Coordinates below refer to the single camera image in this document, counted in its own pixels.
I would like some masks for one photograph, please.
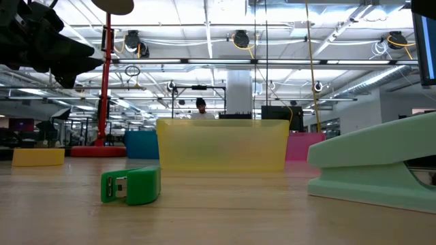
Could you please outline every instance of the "wooden table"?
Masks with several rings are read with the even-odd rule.
[[[434,244],[436,216],[308,197],[316,171],[162,171],[159,199],[100,202],[102,172],[156,164],[71,159],[54,167],[0,162],[0,244]]]

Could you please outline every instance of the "blue container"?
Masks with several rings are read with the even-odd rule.
[[[159,159],[156,131],[127,131],[124,141],[129,159]]]

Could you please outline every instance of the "person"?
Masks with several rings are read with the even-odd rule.
[[[206,102],[203,98],[197,98],[196,106],[198,113],[193,113],[191,119],[215,119],[213,114],[206,112]]]

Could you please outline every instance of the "yellow block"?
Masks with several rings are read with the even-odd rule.
[[[55,166],[62,165],[64,159],[64,149],[15,149],[12,166]]]
[[[288,135],[286,120],[157,121],[162,169],[282,171]]]

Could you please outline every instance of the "translucent plastic container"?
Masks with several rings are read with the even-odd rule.
[[[157,121],[162,169],[282,171],[288,135],[286,120]]]

